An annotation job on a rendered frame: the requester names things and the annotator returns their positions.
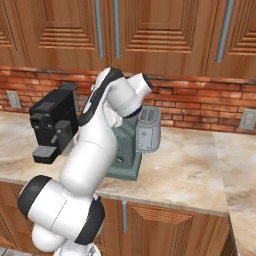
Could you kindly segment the wooden wall cupboard door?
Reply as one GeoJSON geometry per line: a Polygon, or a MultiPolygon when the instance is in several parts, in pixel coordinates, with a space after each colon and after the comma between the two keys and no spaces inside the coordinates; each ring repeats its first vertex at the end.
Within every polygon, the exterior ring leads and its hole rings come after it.
{"type": "Polygon", "coordinates": [[[15,0],[0,0],[0,66],[29,66],[15,0]]]}
{"type": "Polygon", "coordinates": [[[218,0],[119,0],[118,59],[109,0],[112,64],[127,73],[202,76],[217,4],[218,0]]]}
{"type": "Polygon", "coordinates": [[[218,0],[206,76],[256,80],[256,0],[218,0]],[[223,57],[216,61],[228,2],[232,17],[223,57]]]}
{"type": "Polygon", "coordinates": [[[94,0],[15,0],[30,66],[99,71],[109,65],[104,3],[104,58],[98,57],[94,0]]]}

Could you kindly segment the grey toaster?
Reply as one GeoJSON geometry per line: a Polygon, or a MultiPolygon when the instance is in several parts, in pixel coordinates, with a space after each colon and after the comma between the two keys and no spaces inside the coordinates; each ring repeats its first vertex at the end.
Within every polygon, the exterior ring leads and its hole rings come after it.
{"type": "Polygon", "coordinates": [[[136,150],[151,153],[160,146],[161,111],[157,107],[143,106],[136,127],[136,150]]]}

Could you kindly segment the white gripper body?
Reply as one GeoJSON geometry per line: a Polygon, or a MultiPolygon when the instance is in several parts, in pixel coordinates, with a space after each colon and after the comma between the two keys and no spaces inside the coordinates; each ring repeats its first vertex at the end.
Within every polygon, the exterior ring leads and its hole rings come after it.
{"type": "Polygon", "coordinates": [[[103,113],[110,127],[119,127],[122,125],[122,117],[114,111],[108,101],[103,104],[103,113]]]}

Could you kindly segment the teal stand mixer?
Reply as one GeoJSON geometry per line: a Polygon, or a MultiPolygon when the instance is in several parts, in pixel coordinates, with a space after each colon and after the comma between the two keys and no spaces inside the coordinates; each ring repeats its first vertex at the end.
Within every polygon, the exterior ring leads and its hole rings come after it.
{"type": "Polygon", "coordinates": [[[112,130],[117,138],[118,149],[116,159],[109,168],[107,177],[136,181],[142,154],[136,151],[136,127],[138,117],[122,120],[119,127],[112,130]]]}

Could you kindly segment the black coffee machine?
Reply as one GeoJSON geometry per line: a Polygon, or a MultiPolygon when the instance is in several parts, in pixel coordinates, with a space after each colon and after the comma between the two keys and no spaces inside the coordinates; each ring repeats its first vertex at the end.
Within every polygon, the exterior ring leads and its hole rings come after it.
{"type": "Polygon", "coordinates": [[[32,156],[36,163],[52,164],[78,131],[74,83],[63,83],[30,109],[30,123],[38,147],[32,156]]]}

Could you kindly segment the grey wall outlet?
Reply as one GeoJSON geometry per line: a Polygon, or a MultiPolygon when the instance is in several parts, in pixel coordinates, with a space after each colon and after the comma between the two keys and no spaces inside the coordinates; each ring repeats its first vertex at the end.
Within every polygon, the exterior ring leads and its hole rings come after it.
{"type": "Polygon", "coordinates": [[[239,128],[253,130],[256,124],[256,109],[245,109],[240,120],[239,128]]]}
{"type": "Polygon", "coordinates": [[[17,92],[16,91],[7,90],[6,93],[7,93],[8,99],[10,101],[11,107],[12,108],[20,109],[21,108],[21,104],[20,104],[20,100],[19,100],[17,92]]]}

